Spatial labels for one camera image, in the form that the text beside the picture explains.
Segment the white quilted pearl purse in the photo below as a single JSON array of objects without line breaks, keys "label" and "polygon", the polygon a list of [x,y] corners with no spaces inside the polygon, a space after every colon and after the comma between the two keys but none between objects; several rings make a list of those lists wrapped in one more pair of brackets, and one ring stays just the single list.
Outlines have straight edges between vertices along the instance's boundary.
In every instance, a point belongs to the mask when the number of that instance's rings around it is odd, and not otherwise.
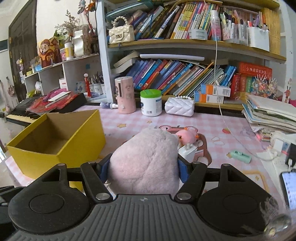
[{"label": "white quilted pearl purse", "polygon": [[194,108],[194,100],[187,96],[169,97],[165,103],[165,112],[172,115],[191,117]]}]

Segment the white charger plug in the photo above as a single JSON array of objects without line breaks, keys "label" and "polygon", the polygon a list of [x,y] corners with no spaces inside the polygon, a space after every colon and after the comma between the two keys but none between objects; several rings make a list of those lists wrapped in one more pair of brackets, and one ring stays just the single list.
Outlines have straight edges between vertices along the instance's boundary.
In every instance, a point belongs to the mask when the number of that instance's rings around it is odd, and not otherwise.
[{"label": "white charger plug", "polygon": [[184,158],[187,162],[192,163],[197,161],[197,157],[195,157],[198,147],[194,144],[186,144],[178,149],[178,154]]}]

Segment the pink cylindrical humidifier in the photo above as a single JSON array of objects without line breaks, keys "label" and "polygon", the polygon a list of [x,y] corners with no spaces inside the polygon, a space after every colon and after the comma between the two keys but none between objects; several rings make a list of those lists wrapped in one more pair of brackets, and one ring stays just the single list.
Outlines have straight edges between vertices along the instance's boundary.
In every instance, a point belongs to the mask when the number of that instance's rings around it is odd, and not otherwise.
[{"label": "pink cylindrical humidifier", "polygon": [[134,98],[133,78],[131,76],[115,78],[115,92],[119,113],[134,113],[137,108]]}]

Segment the smartphone lit screen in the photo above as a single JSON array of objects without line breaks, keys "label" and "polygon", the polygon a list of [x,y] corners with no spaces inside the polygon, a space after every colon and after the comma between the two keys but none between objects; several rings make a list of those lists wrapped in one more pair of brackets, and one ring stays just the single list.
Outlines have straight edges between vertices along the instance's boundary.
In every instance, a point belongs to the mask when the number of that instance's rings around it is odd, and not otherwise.
[{"label": "smartphone lit screen", "polygon": [[295,210],[296,207],[296,172],[292,169],[290,172],[280,174],[280,186],[283,192],[286,205]]}]

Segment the red packets pile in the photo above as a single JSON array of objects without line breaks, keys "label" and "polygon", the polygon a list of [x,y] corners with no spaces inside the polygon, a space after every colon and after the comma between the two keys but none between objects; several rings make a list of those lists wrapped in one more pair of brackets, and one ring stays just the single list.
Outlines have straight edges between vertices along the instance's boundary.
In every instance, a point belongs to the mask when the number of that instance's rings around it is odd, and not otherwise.
[{"label": "red packets pile", "polygon": [[61,110],[76,99],[79,94],[66,89],[57,89],[46,96],[36,99],[26,110],[41,114],[53,110]]}]

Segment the white cubby shelf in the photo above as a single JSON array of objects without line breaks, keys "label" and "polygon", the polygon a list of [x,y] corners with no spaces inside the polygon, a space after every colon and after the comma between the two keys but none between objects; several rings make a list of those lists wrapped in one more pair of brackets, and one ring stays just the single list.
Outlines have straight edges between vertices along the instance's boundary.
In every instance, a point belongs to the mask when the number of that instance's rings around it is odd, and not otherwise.
[{"label": "white cubby shelf", "polygon": [[85,73],[87,73],[89,77],[95,74],[102,74],[99,54],[77,57],[53,64],[25,77],[26,91],[27,93],[34,91],[36,89],[36,82],[40,82],[41,93],[43,95],[60,87],[61,83],[64,83],[69,91],[85,93]]}]

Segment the fortune god figure box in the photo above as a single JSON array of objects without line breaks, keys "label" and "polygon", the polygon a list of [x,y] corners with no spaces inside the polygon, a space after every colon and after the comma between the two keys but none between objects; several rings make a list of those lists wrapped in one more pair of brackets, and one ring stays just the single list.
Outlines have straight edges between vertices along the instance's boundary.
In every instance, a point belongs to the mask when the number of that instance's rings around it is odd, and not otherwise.
[{"label": "fortune god figure box", "polygon": [[38,50],[39,56],[41,58],[42,68],[62,62],[59,40],[57,39],[57,37],[44,39],[42,42],[39,43]]}]

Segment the white wooden bookshelf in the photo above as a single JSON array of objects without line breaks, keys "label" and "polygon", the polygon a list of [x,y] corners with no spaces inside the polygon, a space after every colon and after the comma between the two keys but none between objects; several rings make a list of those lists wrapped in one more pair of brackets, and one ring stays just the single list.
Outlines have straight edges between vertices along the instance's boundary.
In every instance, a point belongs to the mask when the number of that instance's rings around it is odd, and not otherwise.
[{"label": "white wooden bookshelf", "polygon": [[111,73],[111,61],[120,54],[121,51],[127,50],[171,50],[174,53],[180,53],[182,50],[194,50],[193,55],[197,55],[198,50],[217,50],[225,53],[231,53],[234,55],[250,56],[265,61],[277,62],[285,65],[285,73],[281,75],[283,80],[280,82],[280,91],[284,92],[284,87],[292,86],[293,79],[293,65],[294,65],[294,53],[293,53],[293,40],[292,40],[292,27],[290,24],[290,18],[288,16],[287,4],[281,2],[281,12],[284,14],[283,21],[287,27],[287,31],[281,33],[285,37],[286,41],[286,56],[280,56],[267,52],[262,49],[248,47],[246,45],[240,45],[229,42],[214,42],[212,40],[184,40],[184,39],[147,39],[134,41],[129,43],[123,43],[120,45],[108,45],[106,37],[106,22],[104,7],[106,5],[115,8],[118,4],[113,4],[109,1],[96,1],[96,27],[98,33],[98,44],[100,52],[100,61],[102,66],[102,74],[104,78],[106,98],[108,102],[114,101],[115,75]]}]

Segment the upper orange white box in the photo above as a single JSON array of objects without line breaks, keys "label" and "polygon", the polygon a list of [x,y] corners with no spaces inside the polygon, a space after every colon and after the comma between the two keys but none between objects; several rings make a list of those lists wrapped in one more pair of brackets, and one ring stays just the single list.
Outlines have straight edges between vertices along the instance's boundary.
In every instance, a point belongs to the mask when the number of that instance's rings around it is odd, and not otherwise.
[{"label": "upper orange white box", "polygon": [[231,89],[229,87],[220,86],[220,85],[201,84],[201,94],[230,97]]}]

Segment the pink plush bird toy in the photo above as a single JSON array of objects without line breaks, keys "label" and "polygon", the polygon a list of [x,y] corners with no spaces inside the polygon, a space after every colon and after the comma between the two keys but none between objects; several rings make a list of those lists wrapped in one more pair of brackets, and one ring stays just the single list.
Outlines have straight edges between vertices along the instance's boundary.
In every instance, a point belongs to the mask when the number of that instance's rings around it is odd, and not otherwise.
[{"label": "pink plush bird toy", "polygon": [[199,135],[196,132],[192,132],[190,130],[179,130],[176,132],[176,136],[179,139],[179,143],[184,146],[187,144],[194,144],[197,139],[199,138]]}]

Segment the orange white box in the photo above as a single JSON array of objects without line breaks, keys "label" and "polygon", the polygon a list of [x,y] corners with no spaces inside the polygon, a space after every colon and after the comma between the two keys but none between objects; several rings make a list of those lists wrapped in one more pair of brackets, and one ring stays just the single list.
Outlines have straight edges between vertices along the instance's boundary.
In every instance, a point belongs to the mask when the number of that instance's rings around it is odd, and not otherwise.
[{"label": "orange white box", "polygon": [[229,87],[220,86],[220,85],[201,84],[201,94],[230,97],[231,89]]},{"label": "orange white box", "polygon": [[211,95],[211,94],[202,94],[200,91],[195,91],[194,101],[201,103],[219,103],[224,102],[223,96]]}]

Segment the black electronic keyboard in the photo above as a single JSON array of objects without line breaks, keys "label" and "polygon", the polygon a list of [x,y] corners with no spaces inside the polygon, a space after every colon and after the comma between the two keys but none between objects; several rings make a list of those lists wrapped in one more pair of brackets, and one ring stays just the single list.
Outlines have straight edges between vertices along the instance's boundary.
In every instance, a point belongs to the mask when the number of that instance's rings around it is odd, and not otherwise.
[{"label": "black electronic keyboard", "polygon": [[25,99],[5,119],[10,123],[27,127],[45,113],[71,113],[87,103],[82,93],[67,94],[66,97],[46,108],[49,102],[43,102],[43,98],[43,96],[35,96]]}]

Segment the pink fluffy plush pouch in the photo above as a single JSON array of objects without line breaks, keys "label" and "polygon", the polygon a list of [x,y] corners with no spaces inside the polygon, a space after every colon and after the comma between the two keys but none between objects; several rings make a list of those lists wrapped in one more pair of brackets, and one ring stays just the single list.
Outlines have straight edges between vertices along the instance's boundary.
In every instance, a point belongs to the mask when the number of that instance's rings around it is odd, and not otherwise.
[{"label": "pink fluffy plush pouch", "polygon": [[176,135],[146,128],[110,158],[108,180],[115,194],[170,194],[179,189]]}]

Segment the red dictionary box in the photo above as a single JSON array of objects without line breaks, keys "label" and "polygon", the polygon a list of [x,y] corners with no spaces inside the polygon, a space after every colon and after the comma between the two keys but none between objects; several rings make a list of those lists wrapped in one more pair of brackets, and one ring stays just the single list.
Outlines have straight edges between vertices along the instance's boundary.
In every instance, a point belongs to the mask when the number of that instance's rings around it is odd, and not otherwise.
[{"label": "red dictionary box", "polygon": [[248,62],[239,62],[238,72],[247,76],[272,77],[273,70],[269,67]]}]

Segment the white jar green lid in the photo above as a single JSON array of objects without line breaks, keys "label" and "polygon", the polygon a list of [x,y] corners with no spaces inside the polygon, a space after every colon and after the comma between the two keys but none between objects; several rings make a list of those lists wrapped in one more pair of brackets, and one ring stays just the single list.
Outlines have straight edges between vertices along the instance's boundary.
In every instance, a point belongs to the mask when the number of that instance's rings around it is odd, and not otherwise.
[{"label": "white jar green lid", "polygon": [[157,89],[146,89],[140,92],[142,114],[145,116],[158,116],[162,113],[162,94]]}]

